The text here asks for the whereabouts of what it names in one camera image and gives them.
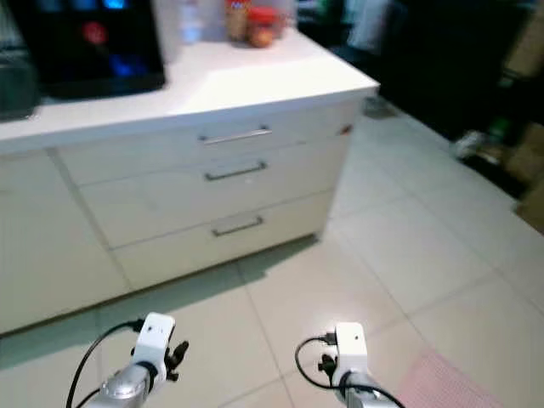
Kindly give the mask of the pink floor mat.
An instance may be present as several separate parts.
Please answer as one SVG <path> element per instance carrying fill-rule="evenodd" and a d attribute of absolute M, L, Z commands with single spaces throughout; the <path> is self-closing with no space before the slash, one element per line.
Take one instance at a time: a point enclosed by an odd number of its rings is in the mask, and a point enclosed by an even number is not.
<path fill-rule="evenodd" d="M 412 362 L 396 397 L 405 408 L 504 408 L 500 400 L 433 350 L 423 351 Z"/>

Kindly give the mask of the white drawer cabinet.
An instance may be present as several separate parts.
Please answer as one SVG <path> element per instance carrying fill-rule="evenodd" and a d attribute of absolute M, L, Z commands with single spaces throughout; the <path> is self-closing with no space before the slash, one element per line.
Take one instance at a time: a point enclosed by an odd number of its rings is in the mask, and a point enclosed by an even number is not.
<path fill-rule="evenodd" d="M 50 101 L 1 125 L 4 332 L 322 233 L 376 79 L 299 34 L 191 44 L 166 75 L 155 92 Z M 261 126 L 272 133 L 198 139 Z M 268 167 L 205 180 L 257 160 Z"/>

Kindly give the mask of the black coffee machine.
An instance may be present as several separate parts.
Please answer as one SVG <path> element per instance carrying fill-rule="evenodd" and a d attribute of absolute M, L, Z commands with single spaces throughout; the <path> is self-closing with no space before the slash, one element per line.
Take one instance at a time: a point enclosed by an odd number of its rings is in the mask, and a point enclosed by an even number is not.
<path fill-rule="evenodd" d="M 155 92 L 167 84 L 152 0 L 3 0 L 55 99 Z"/>

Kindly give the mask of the black microwave oven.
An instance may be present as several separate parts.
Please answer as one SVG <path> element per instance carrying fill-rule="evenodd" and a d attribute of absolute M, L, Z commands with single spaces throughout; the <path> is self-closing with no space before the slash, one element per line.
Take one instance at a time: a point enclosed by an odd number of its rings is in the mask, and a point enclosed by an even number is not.
<path fill-rule="evenodd" d="M 25 120 L 39 105 L 37 71 L 7 4 L 0 3 L 0 122 Z"/>

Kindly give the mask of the dark cabinet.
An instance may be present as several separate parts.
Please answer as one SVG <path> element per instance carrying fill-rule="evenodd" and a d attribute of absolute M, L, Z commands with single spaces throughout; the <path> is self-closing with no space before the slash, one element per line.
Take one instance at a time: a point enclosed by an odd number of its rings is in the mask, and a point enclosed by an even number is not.
<path fill-rule="evenodd" d="M 455 143 L 544 124 L 544 58 L 508 65 L 544 0 L 292 0 L 297 31 L 378 82 L 378 96 Z"/>

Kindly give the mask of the clear water bottle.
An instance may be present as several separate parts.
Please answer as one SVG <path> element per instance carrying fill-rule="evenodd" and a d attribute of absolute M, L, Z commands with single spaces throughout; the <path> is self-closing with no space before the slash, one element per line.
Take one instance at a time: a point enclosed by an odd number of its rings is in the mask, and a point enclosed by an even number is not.
<path fill-rule="evenodd" d="M 201 42 L 205 22 L 203 22 L 201 0 L 180 0 L 179 30 L 183 43 Z"/>

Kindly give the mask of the red lidded jar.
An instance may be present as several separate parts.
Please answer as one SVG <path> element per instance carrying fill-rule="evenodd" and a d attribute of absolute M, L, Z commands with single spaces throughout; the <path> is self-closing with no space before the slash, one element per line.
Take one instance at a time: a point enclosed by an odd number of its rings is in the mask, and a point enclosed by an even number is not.
<path fill-rule="evenodd" d="M 282 34 L 282 15 L 271 5 L 253 5 L 247 11 L 247 40 L 255 48 L 267 48 Z"/>

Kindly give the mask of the tall brown jar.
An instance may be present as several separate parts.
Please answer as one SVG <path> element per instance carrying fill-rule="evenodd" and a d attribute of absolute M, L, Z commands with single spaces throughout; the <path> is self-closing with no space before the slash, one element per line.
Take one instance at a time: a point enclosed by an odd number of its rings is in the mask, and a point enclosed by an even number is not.
<path fill-rule="evenodd" d="M 252 0 L 223 0 L 224 24 L 228 39 L 232 42 L 245 42 L 247 35 L 247 16 Z"/>

